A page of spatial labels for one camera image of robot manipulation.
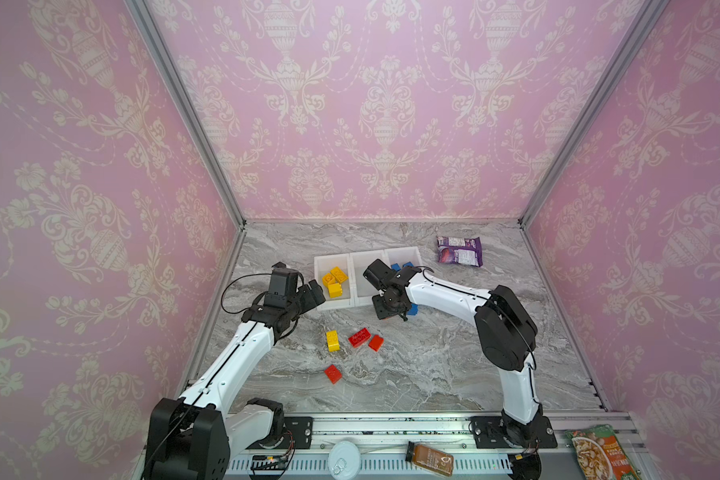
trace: pink wallpaper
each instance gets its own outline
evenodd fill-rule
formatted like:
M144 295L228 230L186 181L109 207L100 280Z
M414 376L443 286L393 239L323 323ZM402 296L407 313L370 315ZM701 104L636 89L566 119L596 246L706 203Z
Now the pink wallpaper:
M250 219L517 217L642 0L150 0Z
M720 0L674 0L530 233L665 478L720 478Z
M130 478L235 231L122 2L0 2L0 479Z

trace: pink wall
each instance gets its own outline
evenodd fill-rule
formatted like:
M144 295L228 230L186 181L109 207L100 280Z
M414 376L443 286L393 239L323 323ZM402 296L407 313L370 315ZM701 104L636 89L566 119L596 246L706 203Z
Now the pink wall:
M517 217L641 0L150 0L248 218Z
M0 479L130 478L234 232L122 2L0 2Z
M530 228L666 478L720 478L720 0L674 0Z

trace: red block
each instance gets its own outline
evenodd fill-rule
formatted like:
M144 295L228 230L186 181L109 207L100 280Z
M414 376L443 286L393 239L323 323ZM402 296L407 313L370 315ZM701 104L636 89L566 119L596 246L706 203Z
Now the red block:
M331 365L326 369L326 375L334 385L342 378L342 373L334 365Z
M378 335L374 335L371 342L368 344L369 347L372 349L378 351L378 349L382 348L382 344L384 343L384 339L381 338Z
M354 346L355 348L362 345L366 340L371 338L371 333L368 331L368 329L360 330L359 332L355 333L355 335L349 337L349 342Z

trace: yellow toy brick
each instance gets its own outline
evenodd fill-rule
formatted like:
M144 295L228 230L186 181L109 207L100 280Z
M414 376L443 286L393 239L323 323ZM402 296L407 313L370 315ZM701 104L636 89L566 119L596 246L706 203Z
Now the yellow toy brick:
M326 333L326 340L328 341L328 351L335 352L339 350L338 347L338 334L335 330L331 330Z
M334 278L336 278L336 281L339 283L344 283L347 281L347 278L349 278L347 276L347 274L342 272L342 269L338 268L337 266L335 266L335 267L333 267L333 269L331 269L331 274L333 275Z
M332 283L336 283L336 277L335 277L334 275L326 274L326 275L322 278L322 284L323 284L323 285L328 286L328 285L330 285L330 284L332 284Z
M331 298L336 298L344 294L341 283L331 283L328 285L328 295Z

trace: purple snack bag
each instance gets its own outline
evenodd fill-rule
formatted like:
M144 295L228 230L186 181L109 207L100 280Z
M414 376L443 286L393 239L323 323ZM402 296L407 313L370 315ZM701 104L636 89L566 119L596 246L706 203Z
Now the purple snack bag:
M483 246L480 245L480 237L438 236L438 250L440 264L483 265Z

